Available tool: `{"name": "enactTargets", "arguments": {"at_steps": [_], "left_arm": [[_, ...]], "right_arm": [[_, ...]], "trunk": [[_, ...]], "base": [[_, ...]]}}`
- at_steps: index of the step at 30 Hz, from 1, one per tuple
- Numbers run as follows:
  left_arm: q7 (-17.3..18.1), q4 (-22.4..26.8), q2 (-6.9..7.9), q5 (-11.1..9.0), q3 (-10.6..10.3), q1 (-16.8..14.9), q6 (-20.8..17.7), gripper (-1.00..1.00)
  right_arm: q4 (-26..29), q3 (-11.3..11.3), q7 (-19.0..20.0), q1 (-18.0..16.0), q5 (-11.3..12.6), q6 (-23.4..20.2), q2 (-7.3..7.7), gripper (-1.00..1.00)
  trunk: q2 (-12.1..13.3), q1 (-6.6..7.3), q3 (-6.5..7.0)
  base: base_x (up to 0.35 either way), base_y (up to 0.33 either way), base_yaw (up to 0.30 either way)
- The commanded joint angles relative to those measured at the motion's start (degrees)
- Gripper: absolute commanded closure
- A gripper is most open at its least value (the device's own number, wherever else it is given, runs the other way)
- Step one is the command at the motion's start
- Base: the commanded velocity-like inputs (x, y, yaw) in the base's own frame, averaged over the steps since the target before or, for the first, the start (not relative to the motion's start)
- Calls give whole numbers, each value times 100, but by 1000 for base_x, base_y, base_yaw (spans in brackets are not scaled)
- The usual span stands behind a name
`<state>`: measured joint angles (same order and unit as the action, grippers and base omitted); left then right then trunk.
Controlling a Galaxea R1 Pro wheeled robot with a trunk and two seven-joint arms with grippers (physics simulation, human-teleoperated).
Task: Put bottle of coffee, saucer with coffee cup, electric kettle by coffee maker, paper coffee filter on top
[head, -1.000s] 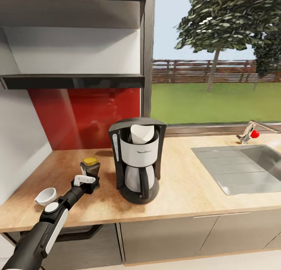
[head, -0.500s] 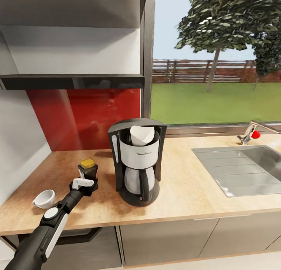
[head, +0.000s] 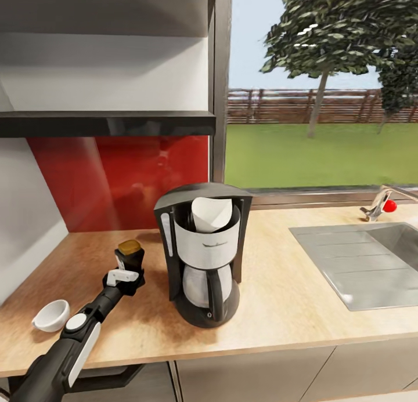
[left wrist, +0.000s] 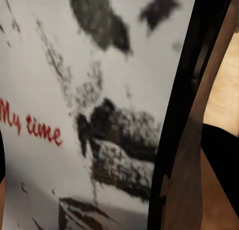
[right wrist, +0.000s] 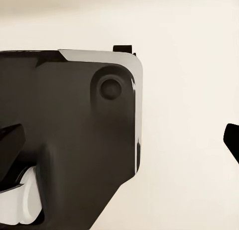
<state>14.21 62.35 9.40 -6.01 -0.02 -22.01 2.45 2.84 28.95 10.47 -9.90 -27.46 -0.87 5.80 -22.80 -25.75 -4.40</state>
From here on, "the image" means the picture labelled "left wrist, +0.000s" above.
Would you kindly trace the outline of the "bottle of coffee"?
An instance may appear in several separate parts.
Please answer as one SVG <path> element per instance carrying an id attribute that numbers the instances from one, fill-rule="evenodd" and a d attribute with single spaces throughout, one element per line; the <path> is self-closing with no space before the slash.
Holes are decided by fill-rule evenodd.
<path id="1" fill-rule="evenodd" d="M 200 230 L 238 24 L 239 0 L 0 0 L 1 230 Z"/>

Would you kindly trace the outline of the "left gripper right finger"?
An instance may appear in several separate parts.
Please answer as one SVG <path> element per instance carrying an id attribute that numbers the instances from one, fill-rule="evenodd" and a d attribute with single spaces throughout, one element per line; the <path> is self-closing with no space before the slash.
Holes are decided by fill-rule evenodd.
<path id="1" fill-rule="evenodd" d="M 239 218 L 239 138 L 203 124 L 201 148 Z"/>

